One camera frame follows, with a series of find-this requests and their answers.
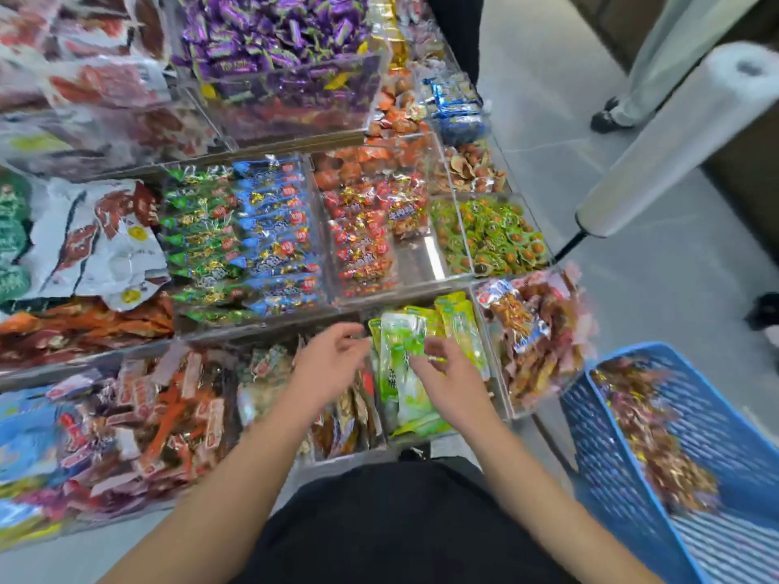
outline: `gray pants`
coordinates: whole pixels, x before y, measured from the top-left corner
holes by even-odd
[[[629,92],[611,117],[648,120],[687,72],[758,0],[667,0],[630,70]]]

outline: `leg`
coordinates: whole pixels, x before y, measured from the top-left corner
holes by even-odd
[[[610,111],[618,125],[638,125],[758,0],[667,0],[630,70],[628,95]]]
[[[460,68],[475,85],[479,79],[479,26],[484,0],[428,0]]]

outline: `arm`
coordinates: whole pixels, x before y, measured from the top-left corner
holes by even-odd
[[[345,390],[370,350],[335,324],[299,353],[289,386],[216,470],[195,487],[99,584],[223,584],[263,530],[300,443],[319,411]]]
[[[434,365],[424,356],[413,356],[414,372],[436,410],[473,449],[508,515],[583,584],[661,584],[562,489],[501,422],[479,372],[453,340],[428,338],[425,352],[443,356],[446,363]]]

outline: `shopping basket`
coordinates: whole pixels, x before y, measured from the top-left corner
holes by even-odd
[[[577,499],[669,584],[779,582],[779,450],[667,344],[606,360],[625,355],[673,371],[659,386],[678,413],[669,429],[715,475],[722,508],[669,516],[587,373],[561,398],[577,450]]]

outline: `black shirt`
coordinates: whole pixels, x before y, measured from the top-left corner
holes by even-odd
[[[268,521],[233,582],[575,580],[463,475],[397,462],[304,486]]]

